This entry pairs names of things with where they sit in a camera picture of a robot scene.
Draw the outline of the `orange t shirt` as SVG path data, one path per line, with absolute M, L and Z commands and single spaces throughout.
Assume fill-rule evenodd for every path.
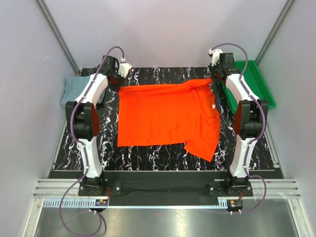
M 185 150 L 212 161 L 220 138 L 220 115 L 212 80 L 125 86 L 118 92 L 119 147 L 185 144 Z

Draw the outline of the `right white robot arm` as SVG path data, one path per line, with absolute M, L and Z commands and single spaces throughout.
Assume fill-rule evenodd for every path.
M 240 195 L 243 190 L 251 190 L 250 160 L 254 146 L 266 129 L 269 103 L 260 99 L 247 85 L 244 71 L 235 68 L 232 53 L 211 49 L 208 54 L 212 58 L 209 66 L 212 78 L 223 82 L 238 103 L 233 121 L 237 136 L 234 158 L 219 191 L 231 196 Z

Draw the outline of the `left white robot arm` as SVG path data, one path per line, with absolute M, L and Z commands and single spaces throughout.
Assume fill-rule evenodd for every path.
M 109 190 L 97 150 L 100 124 L 96 108 L 102 93 L 108 87 L 119 89 L 130 69 L 131 65 L 123 57 L 103 56 L 82 92 L 65 104 L 67 128 L 77 144 L 83 164 L 82 176 L 77 181 L 80 196 L 100 196 Z

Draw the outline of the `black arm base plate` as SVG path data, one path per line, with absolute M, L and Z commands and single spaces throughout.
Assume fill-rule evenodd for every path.
M 248 178 L 227 171 L 106 171 L 99 181 L 84 179 L 79 196 L 111 197 L 111 206 L 211 206 L 218 198 L 252 197 Z

